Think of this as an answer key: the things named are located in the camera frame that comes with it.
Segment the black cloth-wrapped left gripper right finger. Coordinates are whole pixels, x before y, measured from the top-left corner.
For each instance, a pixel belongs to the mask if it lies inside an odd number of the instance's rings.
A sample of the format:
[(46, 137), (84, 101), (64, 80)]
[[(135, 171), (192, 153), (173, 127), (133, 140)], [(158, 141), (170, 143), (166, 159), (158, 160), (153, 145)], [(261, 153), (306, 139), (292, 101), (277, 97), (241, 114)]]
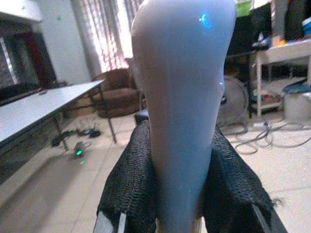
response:
[(203, 192), (202, 216), (209, 233), (285, 233), (257, 174), (215, 127)]

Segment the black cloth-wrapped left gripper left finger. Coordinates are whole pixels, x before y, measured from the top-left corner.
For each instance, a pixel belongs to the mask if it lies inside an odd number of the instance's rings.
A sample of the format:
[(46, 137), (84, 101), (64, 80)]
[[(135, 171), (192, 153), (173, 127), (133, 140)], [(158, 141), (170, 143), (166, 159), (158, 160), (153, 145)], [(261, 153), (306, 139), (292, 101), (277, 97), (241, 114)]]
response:
[(154, 233), (156, 176), (150, 124), (137, 125), (107, 177), (96, 212), (95, 233)]

